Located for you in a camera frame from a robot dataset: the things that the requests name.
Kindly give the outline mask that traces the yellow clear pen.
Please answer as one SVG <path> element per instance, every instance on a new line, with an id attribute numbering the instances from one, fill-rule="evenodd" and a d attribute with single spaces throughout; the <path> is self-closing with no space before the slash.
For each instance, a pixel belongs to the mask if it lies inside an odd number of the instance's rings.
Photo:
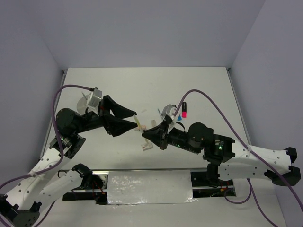
<path id="1" fill-rule="evenodd" d="M 134 117 L 134 119 L 135 119 L 135 121 L 136 121 L 136 123 L 137 123 L 137 126 L 140 127 L 141 124 L 140 124 L 140 122 L 139 122 L 137 116 L 134 114 L 133 117 Z"/>

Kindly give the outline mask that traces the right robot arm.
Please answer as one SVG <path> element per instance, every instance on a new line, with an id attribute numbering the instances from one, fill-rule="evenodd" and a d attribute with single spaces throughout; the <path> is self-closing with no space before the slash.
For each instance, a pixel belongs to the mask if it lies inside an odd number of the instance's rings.
<path id="1" fill-rule="evenodd" d="M 167 120 L 145 130 L 142 136 L 161 150 L 171 145 L 194 154 L 202 154 L 207 161 L 205 180 L 218 185 L 234 179 L 268 179 L 279 186 L 295 186 L 301 179 L 300 169 L 293 165 L 295 148 L 270 150 L 243 146 L 239 141 L 215 134 L 201 122 L 190 125 L 188 131 L 169 129 Z"/>

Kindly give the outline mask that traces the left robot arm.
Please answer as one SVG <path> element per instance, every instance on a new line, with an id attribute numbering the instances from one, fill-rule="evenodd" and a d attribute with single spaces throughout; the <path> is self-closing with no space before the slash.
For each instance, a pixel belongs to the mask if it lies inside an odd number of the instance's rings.
<path id="1" fill-rule="evenodd" d="M 40 213 L 68 191 L 76 188 L 100 189 L 104 181 L 83 164 L 77 164 L 58 180 L 50 180 L 71 161 L 85 142 L 80 133 L 104 127 L 113 137 L 137 127 L 127 120 L 135 111 L 117 104 L 110 96 L 98 99 L 97 110 L 84 115 L 61 109 L 56 115 L 60 138 L 53 139 L 29 177 L 0 196 L 0 213 L 14 227 L 31 227 Z"/>

